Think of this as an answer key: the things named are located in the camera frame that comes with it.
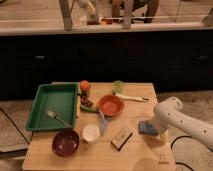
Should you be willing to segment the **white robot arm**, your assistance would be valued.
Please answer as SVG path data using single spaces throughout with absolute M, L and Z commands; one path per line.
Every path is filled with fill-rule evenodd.
M 154 108 L 150 123 L 159 134 L 172 125 L 195 138 L 213 151 L 213 125 L 182 113 L 183 103 L 177 97 L 170 97 Z

